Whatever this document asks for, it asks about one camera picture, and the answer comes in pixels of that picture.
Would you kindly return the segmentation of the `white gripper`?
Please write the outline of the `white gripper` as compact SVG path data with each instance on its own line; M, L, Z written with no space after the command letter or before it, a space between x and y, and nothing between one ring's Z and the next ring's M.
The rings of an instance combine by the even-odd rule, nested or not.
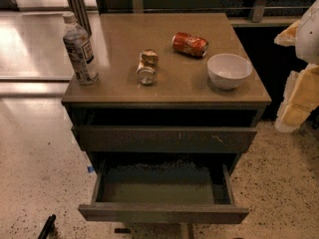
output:
M289 47L295 45L296 56L309 63L301 72L292 71L287 78L283 102L280 104L275 128L293 132L319 107L319 0L278 34L274 43Z

